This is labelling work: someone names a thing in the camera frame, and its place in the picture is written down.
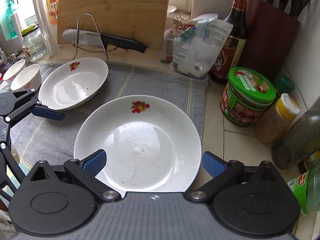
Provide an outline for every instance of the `countertop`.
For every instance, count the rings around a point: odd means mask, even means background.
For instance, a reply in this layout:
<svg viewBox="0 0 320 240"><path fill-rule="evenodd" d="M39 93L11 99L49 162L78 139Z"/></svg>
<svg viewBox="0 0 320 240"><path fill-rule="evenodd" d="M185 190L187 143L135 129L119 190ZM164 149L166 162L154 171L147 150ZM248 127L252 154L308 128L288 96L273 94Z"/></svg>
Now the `countertop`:
<svg viewBox="0 0 320 240"><path fill-rule="evenodd" d="M74 46L61 46L55 57L49 58L48 56L44 56L40 60L49 62L68 62L73 58L75 51L76 48ZM168 64L166 62L160 61L159 51L157 50L148 50L146 54L141 54L136 51L117 49L113 52L109 52L108 55L109 61L135 65L145 69L173 72L173 70L167 67ZM106 56L103 52L92 53L78 49L76 58L81 57L97 57L106 60ZM263 160L271 161L272 145L260 143L255 135L254 127L240 127L231 123L224 117L219 105L219 99L223 88L224 86L222 85L210 81L208 82L205 98L202 151L210 151L225 161L235 159L248 166L258 166ZM286 181L289 181L300 174L296 166L289 170L280 170L280 173ZM202 186L211 179L212 177L201 166L194 182L194 189ZM310 216L304 216L303 220L306 220L306 222L301 221L301 227L305 229L305 224L307 224L308 231L313 231L315 219L316 214L312 214L312 218ZM297 229L299 236L296 235L299 239L311 239L309 237L303 237L305 234L300 231L299 228L300 225L298 225Z"/></svg>

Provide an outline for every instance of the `cutting board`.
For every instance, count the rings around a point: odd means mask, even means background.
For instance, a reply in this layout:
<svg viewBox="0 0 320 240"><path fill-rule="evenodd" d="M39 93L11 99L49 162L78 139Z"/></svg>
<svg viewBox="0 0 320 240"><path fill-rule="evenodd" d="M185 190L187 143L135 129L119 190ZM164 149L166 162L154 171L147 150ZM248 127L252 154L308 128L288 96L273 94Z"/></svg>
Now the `cutting board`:
<svg viewBox="0 0 320 240"><path fill-rule="evenodd" d="M91 14L100 32L132 38L150 49L161 49L168 0L59 0L58 44L67 28L76 28L83 13ZM88 16L80 20L79 29L96 31Z"/></svg>

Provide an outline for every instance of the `placemat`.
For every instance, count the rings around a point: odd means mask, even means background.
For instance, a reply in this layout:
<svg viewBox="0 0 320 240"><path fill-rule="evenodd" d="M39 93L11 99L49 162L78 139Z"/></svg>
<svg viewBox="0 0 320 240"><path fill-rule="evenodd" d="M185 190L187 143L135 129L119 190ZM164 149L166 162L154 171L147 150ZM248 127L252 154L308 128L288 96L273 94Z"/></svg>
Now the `placemat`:
<svg viewBox="0 0 320 240"><path fill-rule="evenodd" d="M38 63L42 81L63 64ZM108 62L108 67L109 74L100 91L84 105L64 111L63 121L30 114L11 129L12 144L20 155L20 166L25 173L38 160L60 165L73 158L76 136L85 119L104 103L127 95L151 95L175 104L193 121L202 140L206 81L115 62ZM0 92L8 90L3 82Z"/></svg>

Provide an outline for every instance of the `jar lid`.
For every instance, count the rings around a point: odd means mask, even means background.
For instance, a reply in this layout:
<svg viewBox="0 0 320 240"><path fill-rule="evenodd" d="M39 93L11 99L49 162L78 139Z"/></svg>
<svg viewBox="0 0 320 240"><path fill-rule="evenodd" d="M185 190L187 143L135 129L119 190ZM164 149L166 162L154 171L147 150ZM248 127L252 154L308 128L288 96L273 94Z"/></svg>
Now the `jar lid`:
<svg viewBox="0 0 320 240"><path fill-rule="evenodd" d="M39 26L35 23L30 24L26 29L24 29L23 31L21 31L21 36L25 37L28 34L34 32L35 30L37 30L39 28Z"/></svg>
<svg viewBox="0 0 320 240"><path fill-rule="evenodd" d="M250 68L231 68L228 78L235 89L255 102L269 104L276 97L273 84L265 76Z"/></svg>
<svg viewBox="0 0 320 240"><path fill-rule="evenodd" d="M289 97L287 93L283 93L281 95L276 102L276 106L280 114L282 114L284 118L289 121L293 121L293 119L295 119L300 112L297 103L291 97Z"/></svg>
<svg viewBox="0 0 320 240"><path fill-rule="evenodd" d="M280 75L273 85L279 94L287 93L290 95L290 93L295 89L295 85L292 80L285 75Z"/></svg>

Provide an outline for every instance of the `yellow and white lid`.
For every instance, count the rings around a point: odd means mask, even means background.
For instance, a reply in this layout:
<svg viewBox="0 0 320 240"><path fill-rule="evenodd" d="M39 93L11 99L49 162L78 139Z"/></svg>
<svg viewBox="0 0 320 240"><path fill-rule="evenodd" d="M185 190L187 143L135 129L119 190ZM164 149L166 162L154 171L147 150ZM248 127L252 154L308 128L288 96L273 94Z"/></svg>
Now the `yellow and white lid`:
<svg viewBox="0 0 320 240"><path fill-rule="evenodd" d="M293 119L295 119L300 112L297 103L291 97L289 97L287 93L283 93L281 95L276 102L276 107L278 108L280 114L282 114L282 116L289 121L293 121Z"/></svg>

